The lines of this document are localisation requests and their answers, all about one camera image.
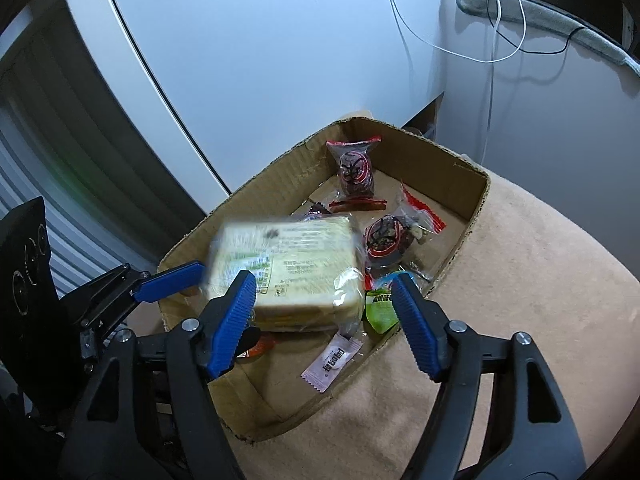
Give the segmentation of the grey window sill pad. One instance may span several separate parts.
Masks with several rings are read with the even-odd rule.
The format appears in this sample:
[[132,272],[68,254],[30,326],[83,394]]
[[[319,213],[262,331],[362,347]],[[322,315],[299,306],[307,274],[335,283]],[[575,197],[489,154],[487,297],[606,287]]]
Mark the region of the grey window sill pad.
[[[478,18],[490,18],[491,21],[495,21],[498,16],[496,0],[456,1],[458,8],[466,14]],[[528,0],[523,1],[523,9],[527,28],[551,32],[552,35],[559,37],[568,37],[573,34],[572,40],[581,46],[597,53],[608,62],[617,66],[626,66],[639,75],[639,62],[595,29],[579,23],[566,14]]]

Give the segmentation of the brown cardboard box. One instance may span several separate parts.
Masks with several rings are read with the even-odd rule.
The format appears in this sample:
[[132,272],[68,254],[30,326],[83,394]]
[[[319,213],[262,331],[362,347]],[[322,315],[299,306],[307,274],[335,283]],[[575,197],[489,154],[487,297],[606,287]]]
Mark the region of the brown cardboard box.
[[195,292],[160,302],[167,327],[201,313],[239,272],[255,277],[250,319],[276,335],[277,343],[208,387],[221,423],[240,440],[265,441],[299,426],[387,344],[364,318],[363,232],[374,213],[303,218],[313,200],[329,200],[337,191],[329,143],[370,139],[378,139],[372,155],[376,192],[389,204],[409,192],[444,222],[441,233],[411,246],[416,264],[439,280],[484,205],[488,174],[423,136],[367,117],[339,120],[296,144],[160,260],[164,271],[191,261],[206,267]]

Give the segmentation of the beige table cloth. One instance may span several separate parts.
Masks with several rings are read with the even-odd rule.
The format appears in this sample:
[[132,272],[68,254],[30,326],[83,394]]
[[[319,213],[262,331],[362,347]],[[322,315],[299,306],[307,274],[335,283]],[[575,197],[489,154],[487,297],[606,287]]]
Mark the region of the beige table cloth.
[[639,283],[576,224],[513,183],[384,122],[334,122],[245,183],[166,254],[216,255],[235,222],[280,222],[337,185],[329,142],[379,140],[375,186],[445,216],[396,278],[378,336],[346,309],[286,317],[283,339],[205,389],[247,479],[634,479]]

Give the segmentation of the pink white candy packet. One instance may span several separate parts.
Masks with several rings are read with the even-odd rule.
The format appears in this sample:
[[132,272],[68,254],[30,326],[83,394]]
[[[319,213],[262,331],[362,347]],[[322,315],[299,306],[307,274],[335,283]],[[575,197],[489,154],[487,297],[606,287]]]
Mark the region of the pink white candy packet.
[[314,362],[300,374],[300,377],[314,390],[325,393],[361,347],[360,339],[345,338],[336,333]]

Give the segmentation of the large Snickers bar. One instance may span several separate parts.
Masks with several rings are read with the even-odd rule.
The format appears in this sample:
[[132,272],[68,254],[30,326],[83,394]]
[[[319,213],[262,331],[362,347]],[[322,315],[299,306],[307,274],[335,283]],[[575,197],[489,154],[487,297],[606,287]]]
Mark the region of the large Snickers bar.
[[326,206],[319,202],[312,202],[307,210],[303,213],[302,219],[305,221],[323,219],[332,214]]

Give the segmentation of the clear bag of bread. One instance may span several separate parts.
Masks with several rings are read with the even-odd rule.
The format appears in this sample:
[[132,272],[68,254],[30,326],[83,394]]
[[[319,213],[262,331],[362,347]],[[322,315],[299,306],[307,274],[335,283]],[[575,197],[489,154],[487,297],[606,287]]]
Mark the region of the clear bag of bread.
[[349,216],[225,224],[210,244],[203,297],[222,296],[241,271],[254,275],[252,322],[264,332],[349,337],[360,325],[363,244]]

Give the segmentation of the red date bag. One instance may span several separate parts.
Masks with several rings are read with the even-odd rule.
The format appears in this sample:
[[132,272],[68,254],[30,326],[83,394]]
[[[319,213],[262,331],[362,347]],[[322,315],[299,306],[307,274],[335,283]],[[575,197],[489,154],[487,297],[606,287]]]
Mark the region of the red date bag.
[[446,222],[401,183],[397,207],[370,223],[363,232],[369,266],[390,268],[401,263],[414,245],[423,245],[442,234]]
[[340,189],[329,203],[332,212],[385,210],[387,202],[375,196],[374,168],[371,151],[382,142],[372,136],[357,142],[326,141],[326,148],[337,166]]

